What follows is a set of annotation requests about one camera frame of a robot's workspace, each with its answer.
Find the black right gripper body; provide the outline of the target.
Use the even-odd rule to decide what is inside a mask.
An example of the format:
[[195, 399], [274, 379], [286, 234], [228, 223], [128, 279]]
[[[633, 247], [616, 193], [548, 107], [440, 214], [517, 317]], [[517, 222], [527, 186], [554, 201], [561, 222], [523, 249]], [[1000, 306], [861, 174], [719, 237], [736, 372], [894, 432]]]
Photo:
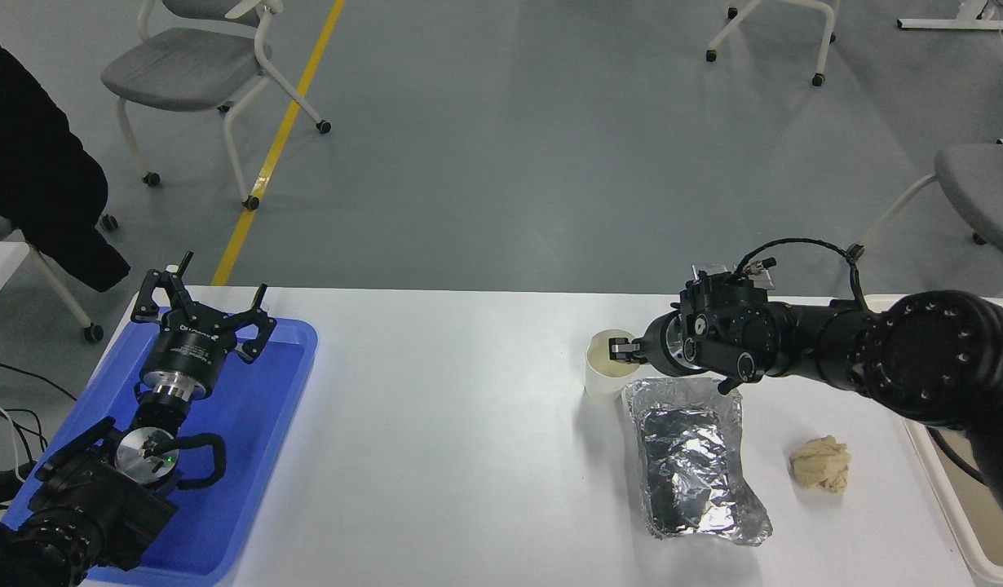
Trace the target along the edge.
[[658, 316], [643, 334], [643, 358], [656, 371], [669, 377], [679, 376], [679, 364], [669, 348], [669, 327], [678, 315]]

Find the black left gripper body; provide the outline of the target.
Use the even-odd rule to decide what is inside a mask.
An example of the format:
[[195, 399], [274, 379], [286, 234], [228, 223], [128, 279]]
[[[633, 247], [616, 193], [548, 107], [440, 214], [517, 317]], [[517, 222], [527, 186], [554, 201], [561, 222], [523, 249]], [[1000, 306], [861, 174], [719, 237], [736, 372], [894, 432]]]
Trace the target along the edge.
[[162, 375], [180, 373], [198, 386], [215, 386], [236, 335], [215, 332], [210, 324], [189, 324], [181, 311], [160, 316], [159, 334], [143, 364], [143, 382], [155, 386]]

